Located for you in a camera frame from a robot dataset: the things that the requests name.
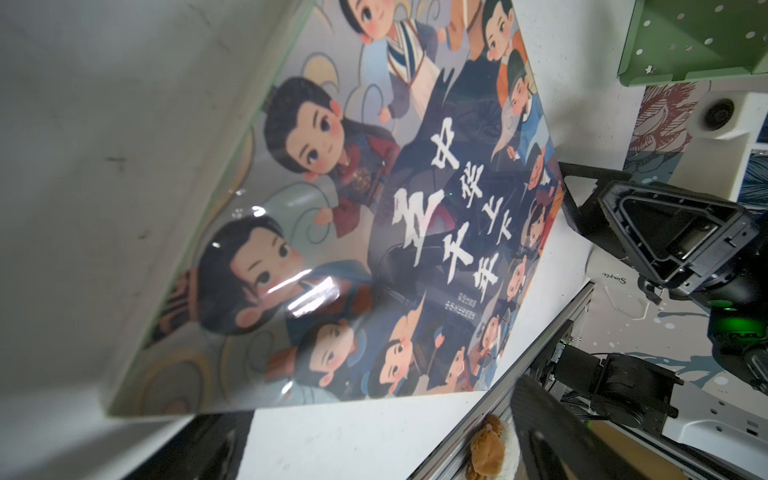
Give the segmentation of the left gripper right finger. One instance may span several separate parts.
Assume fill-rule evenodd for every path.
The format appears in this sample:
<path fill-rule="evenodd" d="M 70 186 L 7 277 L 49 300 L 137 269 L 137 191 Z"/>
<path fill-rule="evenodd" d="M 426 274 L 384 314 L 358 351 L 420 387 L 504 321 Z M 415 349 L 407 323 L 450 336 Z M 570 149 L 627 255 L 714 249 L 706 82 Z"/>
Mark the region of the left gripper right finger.
<path fill-rule="evenodd" d="M 530 479 L 642 479 L 533 378 L 517 379 L 511 412 Z"/>

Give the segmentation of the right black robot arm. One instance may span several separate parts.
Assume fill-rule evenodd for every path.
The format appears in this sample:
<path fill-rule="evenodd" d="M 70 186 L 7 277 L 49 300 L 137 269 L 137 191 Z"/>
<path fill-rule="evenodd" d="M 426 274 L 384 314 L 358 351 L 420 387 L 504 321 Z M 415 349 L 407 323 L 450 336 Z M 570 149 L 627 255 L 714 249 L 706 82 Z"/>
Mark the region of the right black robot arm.
<path fill-rule="evenodd" d="M 583 203 L 566 194 L 569 226 L 636 271 L 652 303 L 690 300 L 709 311 L 715 361 L 753 390 L 767 390 L 767 218 L 735 202 L 628 173 L 564 163 L 564 177 L 592 179 Z M 765 477 L 767 422 L 678 373 L 628 354 L 604 358 L 559 344 L 555 381 L 594 412 L 675 456 L 711 459 L 722 477 Z"/>

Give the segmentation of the illustrated Chinese history book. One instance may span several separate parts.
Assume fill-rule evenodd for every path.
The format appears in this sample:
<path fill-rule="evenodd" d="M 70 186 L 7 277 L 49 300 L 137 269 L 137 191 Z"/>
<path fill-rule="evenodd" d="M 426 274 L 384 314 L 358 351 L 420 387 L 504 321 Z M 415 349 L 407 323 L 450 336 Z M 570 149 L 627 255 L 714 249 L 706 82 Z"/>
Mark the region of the illustrated Chinese history book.
<path fill-rule="evenodd" d="M 111 415 L 488 389 L 562 202 L 509 1 L 320 1 Z"/>

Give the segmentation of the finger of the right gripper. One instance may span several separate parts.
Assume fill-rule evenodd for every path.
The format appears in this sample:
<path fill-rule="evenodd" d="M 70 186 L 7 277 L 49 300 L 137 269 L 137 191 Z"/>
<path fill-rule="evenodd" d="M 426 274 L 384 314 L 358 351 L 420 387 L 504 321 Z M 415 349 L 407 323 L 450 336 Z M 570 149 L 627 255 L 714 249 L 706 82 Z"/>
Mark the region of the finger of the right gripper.
<path fill-rule="evenodd" d="M 619 170 L 561 163 L 563 178 L 595 181 L 577 204 L 564 193 L 569 226 L 659 285 L 701 285 L 759 234 L 756 214 L 735 202 Z"/>

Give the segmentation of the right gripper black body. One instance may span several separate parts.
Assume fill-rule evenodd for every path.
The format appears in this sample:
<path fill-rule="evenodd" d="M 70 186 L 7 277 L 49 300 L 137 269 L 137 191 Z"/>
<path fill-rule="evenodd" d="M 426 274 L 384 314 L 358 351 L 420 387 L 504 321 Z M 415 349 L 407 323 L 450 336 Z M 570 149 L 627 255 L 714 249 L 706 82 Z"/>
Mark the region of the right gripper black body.
<path fill-rule="evenodd" d="M 670 300 L 690 300 L 705 308 L 708 308 L 711 302 L 723 305 L 723 301 L 728 301 L 735 309 L 765 309 L 767 222 L 758 221 L 758 226 L 759 234 L 690 295 L 675 293 L 672 289 L 650 282 L 642 275 L 638 277 L 637 286 L 648 300 L 656 304 L 660 302 L 661 291 L 666 291 Z"/>

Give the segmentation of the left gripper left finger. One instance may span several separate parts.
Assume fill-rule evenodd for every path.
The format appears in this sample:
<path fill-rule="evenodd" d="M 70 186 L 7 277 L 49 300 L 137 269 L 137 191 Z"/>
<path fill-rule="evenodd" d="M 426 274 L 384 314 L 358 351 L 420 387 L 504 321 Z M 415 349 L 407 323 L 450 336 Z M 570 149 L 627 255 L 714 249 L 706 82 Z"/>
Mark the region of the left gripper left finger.
<path fill-rule="evenodd" d="M 125 479 L 236 479 L 253 416 L 197 416 Z"/>

